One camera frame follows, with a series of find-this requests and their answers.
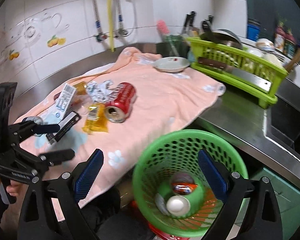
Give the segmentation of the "black white box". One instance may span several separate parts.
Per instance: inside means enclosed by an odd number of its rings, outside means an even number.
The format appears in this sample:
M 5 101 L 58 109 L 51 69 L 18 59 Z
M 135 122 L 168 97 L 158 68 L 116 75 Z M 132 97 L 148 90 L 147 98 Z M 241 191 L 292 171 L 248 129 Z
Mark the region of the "black white box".
M 62 121 L 58 123 L 60 130 L 57 133 L 46 134 L 46 138 L 50 145 L 59 142 L 70 129 L 79 122 L 81 116 L 74 111 L 71 111 Z

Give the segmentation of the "blue white milk carton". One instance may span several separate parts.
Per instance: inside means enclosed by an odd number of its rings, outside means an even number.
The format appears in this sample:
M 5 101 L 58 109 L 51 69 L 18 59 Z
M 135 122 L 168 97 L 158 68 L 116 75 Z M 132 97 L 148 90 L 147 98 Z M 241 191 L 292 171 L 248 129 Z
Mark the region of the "blue white milk carton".
M 66 83 L 55 104 L 49 109 L 45 122 L 47 124 L 58 124 L 62 121 L 68 112 L 75 94 L 76 88 Z

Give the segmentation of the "yellow plastic wrapper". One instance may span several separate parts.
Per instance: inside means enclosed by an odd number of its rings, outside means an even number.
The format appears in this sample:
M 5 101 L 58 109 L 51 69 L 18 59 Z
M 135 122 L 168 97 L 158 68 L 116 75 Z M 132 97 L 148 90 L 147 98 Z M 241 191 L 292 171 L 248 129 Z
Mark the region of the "yellow plastic wrapper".
M 89 112 L 82 127 L 85 133 L 108 132 L 108 119 L 105 115 L 105 108 L 105 104 L 103 103 L 94 103 L 88 107 Z

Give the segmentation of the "red gold drink can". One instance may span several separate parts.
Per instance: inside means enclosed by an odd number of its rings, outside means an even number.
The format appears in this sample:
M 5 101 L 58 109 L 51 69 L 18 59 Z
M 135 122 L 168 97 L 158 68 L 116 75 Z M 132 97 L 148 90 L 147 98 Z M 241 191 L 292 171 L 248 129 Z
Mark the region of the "red gold drink can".
M 66 83 L 62 91 L 57 93 L 53 99 L 55 103 L 71 103 L 74 101 L 76 96 L 85 95 L 86 94 L 87 83 L 85 81 L 81 81 L 75 85 L 70 85 Z

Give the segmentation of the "silver wrapper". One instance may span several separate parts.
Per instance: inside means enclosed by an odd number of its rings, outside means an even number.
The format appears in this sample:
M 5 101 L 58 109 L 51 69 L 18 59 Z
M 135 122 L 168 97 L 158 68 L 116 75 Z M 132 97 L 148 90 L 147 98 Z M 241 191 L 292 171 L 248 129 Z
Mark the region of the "silver wrapper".
M 86 93 L 91 97 L 93 102 L 106 103 L 110 101 L 110 95 L 113 92 L 110 87 L 113 85 L 112 80 L 103 81 L 97 83 L 96 81 L 90 81 L 87 83 Z

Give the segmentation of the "white paper cup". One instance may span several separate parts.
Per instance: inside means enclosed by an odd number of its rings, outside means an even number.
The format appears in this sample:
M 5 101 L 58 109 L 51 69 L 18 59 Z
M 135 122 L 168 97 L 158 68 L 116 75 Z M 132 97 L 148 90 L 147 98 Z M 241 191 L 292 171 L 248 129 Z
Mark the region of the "white paper cup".
M 183 196 L 171 196 L 167 201 L 162 195 L 155 195 L 155 204 L 163 215 L 167 216 L 184 216 L 189 213 L 191 204 L 189 200 Z

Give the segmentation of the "orange red snack bag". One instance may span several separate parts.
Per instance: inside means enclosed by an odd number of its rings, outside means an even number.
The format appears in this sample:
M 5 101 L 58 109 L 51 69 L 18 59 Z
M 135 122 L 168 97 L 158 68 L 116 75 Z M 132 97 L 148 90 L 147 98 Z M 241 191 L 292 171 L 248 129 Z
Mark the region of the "orange red snack bag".
M 177 172 L 170 178 L 170 186 L 177 195 L 191 194 L 197 187 L 193 176 L 187 172 Z

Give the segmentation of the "red cola can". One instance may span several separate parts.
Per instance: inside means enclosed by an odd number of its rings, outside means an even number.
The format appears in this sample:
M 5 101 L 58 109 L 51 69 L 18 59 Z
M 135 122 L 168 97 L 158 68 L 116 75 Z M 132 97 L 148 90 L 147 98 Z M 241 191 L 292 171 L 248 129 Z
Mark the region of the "red cola can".
M 106 118 L 114 123 L 124 122 L 130 116 L 136 97 L 136 88 L 131 83 L 119 83 L 111 93 L 110 101 L 105 103 Z

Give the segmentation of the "green perforated trash basket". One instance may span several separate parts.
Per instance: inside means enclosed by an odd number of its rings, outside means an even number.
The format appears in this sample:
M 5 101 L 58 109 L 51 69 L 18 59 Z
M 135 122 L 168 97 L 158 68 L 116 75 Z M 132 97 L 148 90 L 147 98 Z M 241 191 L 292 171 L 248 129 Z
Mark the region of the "green perforated trash basket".
M 217 217 L 223 203 L 211 191 L 198 165 L 204 150 L 230 172 L 248 178 L 239 153 L 224 139 L 196 129 L 183 129 L 152 142 L 142 153 L 133 172 L 135 201 L 151 226 L 178 237 L 203 236 Z M 184 188 L 188 212 L 175 216 L 168 212 L 168 200 Z

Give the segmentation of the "peach pink towel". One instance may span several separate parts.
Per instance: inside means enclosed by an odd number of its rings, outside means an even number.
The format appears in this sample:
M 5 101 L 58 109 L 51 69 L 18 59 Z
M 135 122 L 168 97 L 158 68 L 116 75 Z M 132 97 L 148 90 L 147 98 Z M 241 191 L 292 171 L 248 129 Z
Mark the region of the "peach pink towel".
M 30 137 L 21 148 L 34 155 L 71 148 L 75 157 L 49 169 L 46 179 L 55 179 L 86 161 L 96 149 L 104 154 L 103 166 L 88 195 L 79 202 L 84 207 L 115 185 L 138 161 L 143 150 L 155 139 L 185 128 L 203 111 L 211 107 L 225 92 L 225 85 L 190 67 L 180 75 L 157 71 L 141 60 L 155 61 L 158 54 L 142 53 L 125 48 L 117 61 L 71 78 L 67 84 L 80 82 L 105 85 L 114 90 L 122 83 L 135 88 L 135 95 L 126 94 L 128 118 L 122 123 L 107 123 L 106 132 L 85 133 L 82 116 L 62 139 L 50 145 L 46 136 Z

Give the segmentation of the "green dish rack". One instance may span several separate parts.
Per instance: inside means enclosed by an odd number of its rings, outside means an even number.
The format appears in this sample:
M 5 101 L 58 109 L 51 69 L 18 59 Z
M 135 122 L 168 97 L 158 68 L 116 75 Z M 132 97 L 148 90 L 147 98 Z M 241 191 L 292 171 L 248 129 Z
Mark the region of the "green dish rack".
M 259 106 L 264 109 L 277 103 L 276 92 L 281 85 L 281 82 L 288 74 L 283 67 L 273 64 L 266 59 L 258 57 L 247 51 L 225 46 L 223 44 L 204 41 L 198 37 L 189 37 L 187 41 L 190 43 L 190 51 L 193 53 L 195 58 L 194 63 L 191 64 L 193 69 L 255 96 L 258 98 Z M 206 59 L 226 63 L 230 66 L 240 68 L 246 72 L 266 79 L 271 82 L 270 91 L 265 93 L 257 89 L 255 86 L 250 85 L 228 73 L 215 72 L 213 69 L 199 64 L 198 57 L 204 57 Z

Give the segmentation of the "white ceramic plate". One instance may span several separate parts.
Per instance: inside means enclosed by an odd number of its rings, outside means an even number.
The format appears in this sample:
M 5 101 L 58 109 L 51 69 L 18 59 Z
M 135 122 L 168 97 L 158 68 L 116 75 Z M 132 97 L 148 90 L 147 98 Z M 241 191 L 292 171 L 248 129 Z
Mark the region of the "white ceramic plate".
M 164 57 L 153 63 L 153 67 L 161 72 L 178 73 L 190 66 L 190 61 L 183 57 Z

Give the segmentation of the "dark green utensil holder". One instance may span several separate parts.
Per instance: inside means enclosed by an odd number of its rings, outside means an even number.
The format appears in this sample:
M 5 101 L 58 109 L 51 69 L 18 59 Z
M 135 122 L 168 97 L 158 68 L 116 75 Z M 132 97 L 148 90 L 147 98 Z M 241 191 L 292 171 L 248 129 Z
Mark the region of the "dark green utensil holder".
M 187 58 L 189 45 L 180 35 L 165 35 L 164 42 L 169 56 L 178 56 Z

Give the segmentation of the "pink bottle brush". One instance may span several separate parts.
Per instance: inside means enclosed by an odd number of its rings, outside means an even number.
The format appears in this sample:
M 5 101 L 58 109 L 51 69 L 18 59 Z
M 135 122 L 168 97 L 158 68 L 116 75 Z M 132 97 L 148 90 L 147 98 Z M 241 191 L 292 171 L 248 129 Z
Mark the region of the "pink bottle brush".
M 168 29 L 168 27 L 167 27 L 165 21 L 163 21 L 163 20 L 158 20 L 158 21 L 157 21 L 157 29 L 158 29 L 158 31 L 159 31 L 162 35 L 165 36 L 166 40 L 168 41 L 168 43 L 169 43 L 170 46 L 171 46 L 171 49 L 172 49 L 172 51 L 173 51 L 174 56 L 179 57 L 179 53 L 178 53 L 178 51 L 177 51 L 177 49 L 176 49 L 174 43 L 173 43 L 172 40 L 171 40 L 171 37 L 170 37 L 170 31 L 169 31 L 169 29 Z

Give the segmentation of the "black wok pan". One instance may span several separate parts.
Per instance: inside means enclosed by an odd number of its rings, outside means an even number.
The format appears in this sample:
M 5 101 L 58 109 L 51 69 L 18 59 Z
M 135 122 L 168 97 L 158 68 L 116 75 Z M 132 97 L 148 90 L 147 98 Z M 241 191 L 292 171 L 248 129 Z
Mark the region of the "black wok pan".
M 203 29 L 203 33 L 200 35 L 201 40 L 223 44 L 240 50 L 243 49 L 240 39 L 232 31 L 226 29 L 212 30 L 208 20 L 203 20 L 201 25 Z

